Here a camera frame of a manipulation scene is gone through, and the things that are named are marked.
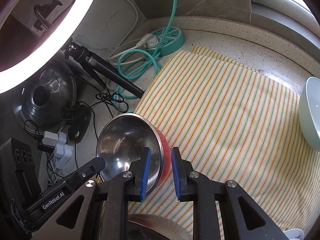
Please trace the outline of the striped yellow towel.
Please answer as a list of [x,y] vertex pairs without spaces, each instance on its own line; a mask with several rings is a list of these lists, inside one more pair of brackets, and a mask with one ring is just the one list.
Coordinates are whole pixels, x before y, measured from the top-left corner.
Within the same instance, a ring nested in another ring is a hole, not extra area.
[[303,137],[299,95],[203,46],[171,55],[135,108],[208,178],[235,180],[281,228],[319,215],[319,152]]

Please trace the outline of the red steel bowl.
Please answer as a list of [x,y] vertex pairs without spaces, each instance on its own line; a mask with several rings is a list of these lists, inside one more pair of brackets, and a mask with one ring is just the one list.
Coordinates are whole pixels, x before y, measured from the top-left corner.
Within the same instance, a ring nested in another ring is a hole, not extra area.
[[111,180],[127,171],[133,161],[141,158],[144,148],[150,149],[151,161],[146,194],[150,194],[166,178],[171,166],[171,150],[164,134],[146,118],[120,114],[101,132],[96,156],[105,161],[100,171],[102,181]]

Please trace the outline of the black light tripod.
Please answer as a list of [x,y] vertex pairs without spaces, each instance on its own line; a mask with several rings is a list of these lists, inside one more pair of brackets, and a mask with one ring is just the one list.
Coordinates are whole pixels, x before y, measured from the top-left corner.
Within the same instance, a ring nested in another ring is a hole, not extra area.
[[144,94],[142,89],[137,87],[127,78],[121,76],[114,66],[102,59],[100,56],[73,42],[72,38],[68,39],[68,41],[61,47],[61,50],[65,51],[64,54],[66,59],[71,56],[93,79],[95,79],[95,81],[97,81],[97,83],[99,83],[99,85],[101,85],[101,87],[106,88],[106,84],[97,72],[124,88],[137,98],[142,98]]

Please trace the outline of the light green ceramic bowl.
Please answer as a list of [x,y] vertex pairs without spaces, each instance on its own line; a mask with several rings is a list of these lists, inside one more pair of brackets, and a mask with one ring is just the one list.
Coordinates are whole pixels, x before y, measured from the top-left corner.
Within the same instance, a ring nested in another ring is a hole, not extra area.
[[319,152],[319,78],[307,79],[299,99],[298,117],[305,140]]

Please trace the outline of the white plug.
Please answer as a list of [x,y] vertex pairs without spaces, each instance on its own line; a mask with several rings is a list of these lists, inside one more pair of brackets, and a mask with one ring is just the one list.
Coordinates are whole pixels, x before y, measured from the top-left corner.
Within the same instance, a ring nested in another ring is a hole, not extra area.
[[159,44],[159,39],[156,35],[153,34],[146,34],[144,35],[137,43],[137,48],[155,48]]

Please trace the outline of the teal round power strip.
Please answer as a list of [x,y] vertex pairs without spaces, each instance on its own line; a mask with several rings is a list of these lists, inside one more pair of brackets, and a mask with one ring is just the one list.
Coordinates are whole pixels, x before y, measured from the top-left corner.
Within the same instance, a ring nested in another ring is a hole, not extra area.
[[[176,27],[170,27],[168,33],[164,35],[165,28],[157,29],[151,34],[156,35],[159,39],[160,48],[158,50],[159,57],[167,56],[175,51],[179,50],[184,44],[184,35],[181,29]],[[152,55],[155,48],[146,49],[146,51]]]

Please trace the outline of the white plate grey pattern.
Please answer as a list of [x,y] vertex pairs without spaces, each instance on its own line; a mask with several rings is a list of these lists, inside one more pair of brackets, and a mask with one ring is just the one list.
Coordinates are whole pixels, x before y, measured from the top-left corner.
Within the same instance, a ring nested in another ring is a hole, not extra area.
[[283,232],[289,240],[303,240],[304,231],[299,228],[289,229]]

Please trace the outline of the large steel bowl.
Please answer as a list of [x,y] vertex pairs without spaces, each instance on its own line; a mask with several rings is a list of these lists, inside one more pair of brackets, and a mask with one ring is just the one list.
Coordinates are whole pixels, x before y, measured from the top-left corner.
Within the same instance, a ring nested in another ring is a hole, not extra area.
[[127,239],[193,239],[180,224],[158,215],[134,213],[125,216]]

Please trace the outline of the white power adapter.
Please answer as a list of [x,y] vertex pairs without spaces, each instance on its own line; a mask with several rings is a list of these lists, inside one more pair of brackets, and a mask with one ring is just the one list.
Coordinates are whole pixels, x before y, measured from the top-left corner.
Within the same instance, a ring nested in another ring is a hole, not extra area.
[[62,170],[73,155],[73,146],[67,144],[67,134],[61,131],[58,133],[45,131],[42,143],[53,148],[55,167]]

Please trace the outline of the black pot lid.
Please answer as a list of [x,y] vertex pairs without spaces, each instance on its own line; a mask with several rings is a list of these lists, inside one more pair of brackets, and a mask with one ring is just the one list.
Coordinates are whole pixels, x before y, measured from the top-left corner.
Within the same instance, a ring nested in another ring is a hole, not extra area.
[[57,131],[76,101],[76,81],[70,66],[60,58],[48,61],[16,88],[13,111],[29,132]]

